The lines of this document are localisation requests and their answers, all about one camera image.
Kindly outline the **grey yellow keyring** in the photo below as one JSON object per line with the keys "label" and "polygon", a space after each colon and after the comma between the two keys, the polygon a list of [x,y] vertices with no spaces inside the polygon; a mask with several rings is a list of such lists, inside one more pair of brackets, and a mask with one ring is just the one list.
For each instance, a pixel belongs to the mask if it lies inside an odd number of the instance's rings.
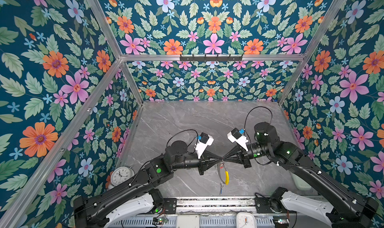
{"label": "grey yellow keyring", "polygon": [[218,164],[217,171],[218,171],[219,179],[221,180],[221,184],[224,186],[227,186],[230,182],[230,178],[229,178],[229,172],[224,162],[221,162]]}

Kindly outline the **blue capped key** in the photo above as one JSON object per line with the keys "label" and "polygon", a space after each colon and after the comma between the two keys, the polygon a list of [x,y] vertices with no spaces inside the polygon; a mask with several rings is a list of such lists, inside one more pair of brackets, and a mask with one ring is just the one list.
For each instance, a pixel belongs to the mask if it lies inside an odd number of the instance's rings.
{"label": "blue capped key", "polygon": [[223,193],[223,187],[224,187],[224,184],[223,184],[223,183],[220,183],[220,193],[219,193],[220,196],[221,196],[222,193]]}

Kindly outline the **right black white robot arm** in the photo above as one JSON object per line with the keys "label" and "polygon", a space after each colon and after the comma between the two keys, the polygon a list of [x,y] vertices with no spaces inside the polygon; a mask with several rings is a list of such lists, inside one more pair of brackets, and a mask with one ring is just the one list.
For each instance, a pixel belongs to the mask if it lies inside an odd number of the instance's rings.
{"label": "right black white robot arm", "polygon": [[321,196],[324,202],[302,197],[285,188],[277,188],[270,196],[272,210],[280,208],[295,211],[323,222],[332,228],[369,228],[379,203],[352,192],[333,177],[323,172],[304,151],[290,142],[281,141],[276,128],[267,122],[254,126],[255,143],[249,142],[245,130],[234,128],[227,136],[237,145],[224,157],[250,167],[251,159],[266,156],[271,163],[304,180]]}

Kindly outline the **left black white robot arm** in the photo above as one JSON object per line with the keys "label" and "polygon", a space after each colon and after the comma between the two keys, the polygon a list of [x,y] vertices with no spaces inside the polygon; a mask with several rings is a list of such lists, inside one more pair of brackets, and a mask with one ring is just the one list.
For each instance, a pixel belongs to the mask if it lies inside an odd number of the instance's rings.
{"label": "left black white robot arm", "polygon": [[127,181],[101,195],[75,199],[75,226],[108,228],[130,216],[154,213],[165,203],[157,187],[172,179],[176,170],[198,169],[203,175],[220,161],[222,157],[207,151],[201,156],[190,154],[185,142],[175,141]]}

